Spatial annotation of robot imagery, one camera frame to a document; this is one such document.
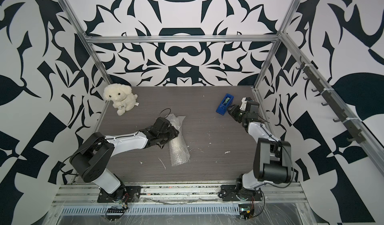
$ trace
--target mounting plate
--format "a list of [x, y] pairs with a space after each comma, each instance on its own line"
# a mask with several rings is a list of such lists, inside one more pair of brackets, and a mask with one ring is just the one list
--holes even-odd
[[[141, 187], [140, 186], [125, 186], [125, 188], [128, 191], [128, 200], [127, 202], [132, 202], [134, 198], [139, 198], [140, 197], [140, 192], [141, 192]], [[111, 198], [108, 196], [108, 194], [100, 190], [99, 197], [97, 199], [98, 203], [108, 203], [108, 202], [114, 202], [111, 200]]]
[[[236, 195], [236, 185], [221, 185], [221, 191], [218, 194], [218, 197], [223, 199], [223, 202], [229, 202], [229, 201], [251, 201], [251, 196], [247, 197], [245, 200], [239, 198]], [[256, 194], [253, 196], [255, 201], [261, 201], [262, 194], [256, 192]]]

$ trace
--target patterned wallpaper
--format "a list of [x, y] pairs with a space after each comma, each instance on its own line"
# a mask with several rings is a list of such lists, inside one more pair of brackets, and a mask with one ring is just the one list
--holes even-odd
[[[302, 0], [289, 36], [384, 142], [383, 0]], [[260, 87], [319, 224], [382, 224], [384, 177], [281, 45]]]
[[287, 30], [382, 144], [383, 29], [383, 0], [302, 0]]
[[56, 0], [0, 0], [1, 224], [42, 221], [106, 83]]
[[291, 0], [69, 2], [88, 35], [137, 36], [276, 34]]
[[271, 42], [109, 43], [95, 50], [114, 83], [253, 85]]
[[[91, 36], [276, 34], [291, 0], [69, 0]], [[113, 82], [253, 85], [270, 42], [96, 44]]]

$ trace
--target plastic wrap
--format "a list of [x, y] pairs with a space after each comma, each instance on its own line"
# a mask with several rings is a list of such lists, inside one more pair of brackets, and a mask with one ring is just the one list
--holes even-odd
[[185, 116], [176, 117], [173, 113], [167, 116], [167, 119], [170, 121], [172, 126], [179, 131], [179, 135], [168, 142], [170, 162], [172, 166], [186, 163], [189, 160], [189, 151], [181, 132], [181, 125], [184, 118]]

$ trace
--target stuffed teddy bear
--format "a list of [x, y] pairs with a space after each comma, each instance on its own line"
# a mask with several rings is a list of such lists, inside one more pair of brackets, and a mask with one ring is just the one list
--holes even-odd
[[133, 95], [132, 88], [128, 85], [114, 83], [104, 88], [104, 100], [113, 101], [113, 107], [118, 109], [119, 116], [135, 106], [136, 98], [137, 94]]

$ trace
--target wooden table surface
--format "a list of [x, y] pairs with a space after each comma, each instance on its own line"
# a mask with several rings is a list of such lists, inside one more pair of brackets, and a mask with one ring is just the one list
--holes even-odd
[[136, 132], [153, 125], [159, 112], [169, 107], [176, 116], [186, 116], [182, 134], [190, 161], [172, 167], [167, 146], [120, 153], [107, 168], [123, 182], [234, 180], [252, 169], [255, 140], [228, 113], [216, 112], [226, 93], [235, 97], [232, 104], [241, 105], [243, 97], [254, 98], [249, 86], [133, 87], [132, 92], [139, 96], [139, 106], [118, 116], [110, 103], [99, 132]]

